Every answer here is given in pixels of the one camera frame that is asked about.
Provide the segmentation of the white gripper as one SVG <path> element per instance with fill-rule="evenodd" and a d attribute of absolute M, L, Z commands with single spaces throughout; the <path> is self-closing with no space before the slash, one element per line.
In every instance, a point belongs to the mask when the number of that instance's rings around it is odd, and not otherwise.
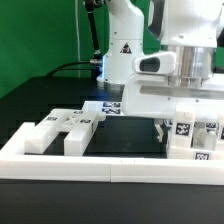
<path fill-rule="evenodd" d="M 163 120 L 178 109 L 198 120 L 215 120 L 224 112 L 224 72 L 212 69 L 212 51 L 160 51 L 133 61 L 134 73 L 122 97 L 128 116 L 158 118 L 154 126 L 162 142 Z"/>

